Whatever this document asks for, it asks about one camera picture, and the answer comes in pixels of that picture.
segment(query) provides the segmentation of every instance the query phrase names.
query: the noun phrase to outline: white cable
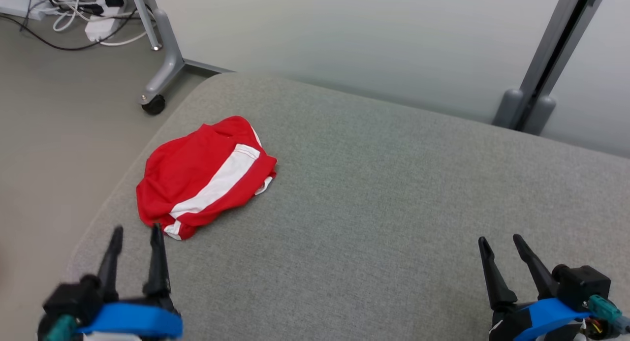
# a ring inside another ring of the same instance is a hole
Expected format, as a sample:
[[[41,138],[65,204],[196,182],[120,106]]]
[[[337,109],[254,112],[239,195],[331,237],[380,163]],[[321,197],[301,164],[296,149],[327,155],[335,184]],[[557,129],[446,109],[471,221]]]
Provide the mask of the white cable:
[[[122,41],[122,42],[116,42],[116,43],[110,43],[110,42],[101,42],[101,45],[103,46],[109,46],[109,47],[116,47],[116,46],[124,46],[124,45],[128,45],[129,43],[132,43],[133,41],[137,41],[140,40],[142,37],[146,36],[147,32],[144,31],[141,34],[138,34],[138,36],[133,37],[128,39],[127,41]]]
[[[110,18],[117,18],[117,17],[122,17],[122,16],[131,16],[132,14],[135,14],[135,13],[138,12],[137,10],[135,10],[135,11],[131,11],[131,12],[128,12],[128,13],[120,13],[120,14],[111,15],[111,16],[99,16],[99,17],[92,16],[92,17],[88,18],[81,11],[79,11],[79,5],[94,4],[93,2],[82,2],[81,0],[52,0],[52,1],[54,2],[54,4],[57,5],[57,7],[48,7],[48,8],[43,8],[43,9],[34,8],[34,10],[35,11],[44,11],[44,12],[47,12],[47,13],[53,13],[54,15],[58,15],[59,17],[57,18],[57,20],[52,25],[52,29],[55,30],[56,32],[61,32],[61,31],[66,30],[67,28],[69,28],[70,25],[72,25],[72,21],[74,21],[74,18],[76,16],[79,16],[79,18],[82,18],[83,20],[88,21],[88,23],[89,23],[89,22],[95,22],[95,21],[100,21],[100,20],[106,20],[106,19],[110,19]],[[70,13],[68,11],[60,12],[59,11],[59,6],[68,7],[69,9],[72,10],[72,13]],[[65,19],[67,16],[70,16],[70,19],[68,20],[68,22],[65,23],[62,27],[57,27],[59,25],[59,23],[61,22],[61,20]],[[130,39],[126,40],[126,41],[101,42],[101,45],[109,46],[109,47],[128,45],[129,43],[132,43],[134,41],[137,41],[137,40],[141,39],[146,34],[147,34],[147,32],[145,31],[145,32],[143,32],[141,34],[138,34],[138,36],[130,38]]]

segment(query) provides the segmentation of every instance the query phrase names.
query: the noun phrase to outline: blue plastic band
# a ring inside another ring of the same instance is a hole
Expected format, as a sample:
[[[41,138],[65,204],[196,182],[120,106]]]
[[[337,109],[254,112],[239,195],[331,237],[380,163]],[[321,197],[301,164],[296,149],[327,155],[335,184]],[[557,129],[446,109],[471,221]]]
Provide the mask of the blue plastic band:
[[[574,311],[558,298],[542,299],[526,309],[529,309],[532,327],[523,331],[514,341],[535,340],[538,336],[561,328],[574,319],[583,319],[591,316],[589,311]]]
[[[178,339],[182,337],[183,330],[182,318],[164,309],[129,303],[108,303],[90,326],[77,329],[77,333],[108,332]]]

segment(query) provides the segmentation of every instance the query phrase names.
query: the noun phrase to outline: garment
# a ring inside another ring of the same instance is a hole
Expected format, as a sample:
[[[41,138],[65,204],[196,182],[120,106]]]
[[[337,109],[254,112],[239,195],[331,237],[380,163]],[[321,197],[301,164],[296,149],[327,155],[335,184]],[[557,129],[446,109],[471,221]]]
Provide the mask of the garment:
[[[222,211],[264,192],[275,177],[275,163],[243,117],[204,124],[147,159],[136,188],[140,219],[148,226],[159,221],[177,240],[190,238]]]

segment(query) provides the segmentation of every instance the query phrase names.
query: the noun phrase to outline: white power strip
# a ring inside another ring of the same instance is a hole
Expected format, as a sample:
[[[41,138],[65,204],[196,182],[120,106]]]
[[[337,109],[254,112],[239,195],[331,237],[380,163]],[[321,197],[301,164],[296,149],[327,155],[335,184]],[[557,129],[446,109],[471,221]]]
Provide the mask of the white power strip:
[[[31,7],[39,0],[0,0],[0,13],[9,14],[13,16],[19,16],[25,18],[29,11],[29,2]],[[46,9],[52,7],[49,2],[41,3],[37,6],[38,9]],[[41,20],[46,14],[43,11],[31,10],[29,14],[30,19]]]
[[[107,4],[105,4],[105,0],[97,0],[96,3],[103,7],[103,14],[101,16],[113,16],[124,13],[126,7],[126,0],[121,7],[108,7]],[[119,27],[120,19],[110,18],[99,20],[101,16],[90,16],[90,20],[92,21],[88,22],[88,25],[85,26],[85,34],[92,42],[103,40]]]

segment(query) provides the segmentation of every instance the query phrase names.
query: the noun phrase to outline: gray fabric surface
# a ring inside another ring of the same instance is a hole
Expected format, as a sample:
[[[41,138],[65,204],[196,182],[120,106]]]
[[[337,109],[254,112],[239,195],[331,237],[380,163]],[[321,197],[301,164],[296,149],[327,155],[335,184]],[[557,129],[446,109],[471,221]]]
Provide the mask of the gray fabric surface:
[[[140,294],[149,228],[135,186],[160,144],[241,115],[278,158],[270,188],[190,240],[167,238],[185,340],[486,340],[477,239],[520,301],[511,236],[552,269],[590,264],[630,312],[630,161],[445,115],[247,74],[200,85],[151,140],[77,247],[95,272],[125,227],[122,296]]]

